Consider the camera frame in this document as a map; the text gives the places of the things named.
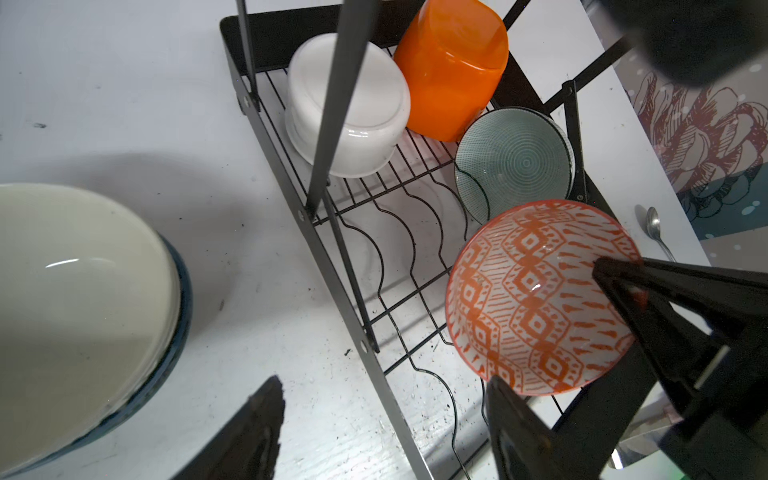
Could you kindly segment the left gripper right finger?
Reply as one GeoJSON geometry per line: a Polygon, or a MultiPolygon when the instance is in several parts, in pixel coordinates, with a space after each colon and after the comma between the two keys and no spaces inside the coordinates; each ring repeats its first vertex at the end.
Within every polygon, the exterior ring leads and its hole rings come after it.
{"type": "Polygon", "coordinates": [[[551,431],[499,376],[486,386],[490,443],[500,479],[557,479],[551,431]]]}

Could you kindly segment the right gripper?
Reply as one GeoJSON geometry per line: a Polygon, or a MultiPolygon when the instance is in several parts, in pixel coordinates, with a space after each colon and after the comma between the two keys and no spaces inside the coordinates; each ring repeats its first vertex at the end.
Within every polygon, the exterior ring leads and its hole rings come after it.
{"type": "Polygon", "coordinates": [[[665,455],[690,479],[766,478],[766,274],[603,257],[592,276],[682,418],[665,455]]]}

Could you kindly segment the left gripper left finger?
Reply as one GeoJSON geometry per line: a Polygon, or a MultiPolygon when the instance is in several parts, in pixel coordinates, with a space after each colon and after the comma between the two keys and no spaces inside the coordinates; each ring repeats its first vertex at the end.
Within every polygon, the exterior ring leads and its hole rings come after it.
{"type": "Polygon", "coordinates": [[[175,478],[272,479],[284,413],[283,385],[273,375],[175,478]]]}

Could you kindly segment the blue patterned ceramic bowl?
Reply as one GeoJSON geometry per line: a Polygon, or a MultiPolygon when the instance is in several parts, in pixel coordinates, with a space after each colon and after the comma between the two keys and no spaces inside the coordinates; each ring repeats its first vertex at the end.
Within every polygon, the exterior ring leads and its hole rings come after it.
{"type": "Polygon", "coordinates": [[[521,396],[580,389],[604,375],[634,337],[592,277],[602,257],[642,261],[618,221],[580,202],[536,201],[487,222],[459,254],[446,290],[461,358],[521,396]]]}

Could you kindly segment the cream ceramic bowl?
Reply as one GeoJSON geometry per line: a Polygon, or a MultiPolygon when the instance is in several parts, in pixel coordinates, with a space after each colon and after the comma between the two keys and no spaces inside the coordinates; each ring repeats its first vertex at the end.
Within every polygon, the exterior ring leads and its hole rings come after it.
{"type": "Polygon", "coordinates": [[[154,370],[180,300],[160,236],[88,190],[2,186],[2,474],[86,434],[154,370]]]}

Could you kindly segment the light green ceramic bowl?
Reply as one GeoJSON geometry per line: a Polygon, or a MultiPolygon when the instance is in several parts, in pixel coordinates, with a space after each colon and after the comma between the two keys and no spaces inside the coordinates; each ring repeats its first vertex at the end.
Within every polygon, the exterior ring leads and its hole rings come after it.
{"type": "Polygon", "coordinates": [[[530,202],[565,199],[574,178],[565,132],[549,116],[524,107],[478,117],[455,156],[458,196],[480,224],[530,202]]]}

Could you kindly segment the white ceramic bowl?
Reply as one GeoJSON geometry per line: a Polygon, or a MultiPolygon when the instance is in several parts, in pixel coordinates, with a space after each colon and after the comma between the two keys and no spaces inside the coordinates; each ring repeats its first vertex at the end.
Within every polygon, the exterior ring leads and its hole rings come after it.
{"type": "MultiPolygon", "coordinates": [[[[314,163],[336,40],[335,33],[312,37],[289,63],[286,131],[309,164],[314,163]]],[[[383,168],[406,128],[410,109],[402,72],[384,50],[368,43],[330,174],[360,178],[383,168]]]]}

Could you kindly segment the orange plastic bowl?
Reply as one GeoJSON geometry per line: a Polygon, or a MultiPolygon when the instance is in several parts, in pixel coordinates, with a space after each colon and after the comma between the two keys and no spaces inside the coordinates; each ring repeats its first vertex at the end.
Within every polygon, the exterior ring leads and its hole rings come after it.
{"type": "Polygon", "coordinates": [[[430,0],[394,53],[411,95],[407,128],[454,142],[480,115],[508,63],[507,28],[476,0],[430,0]]]}

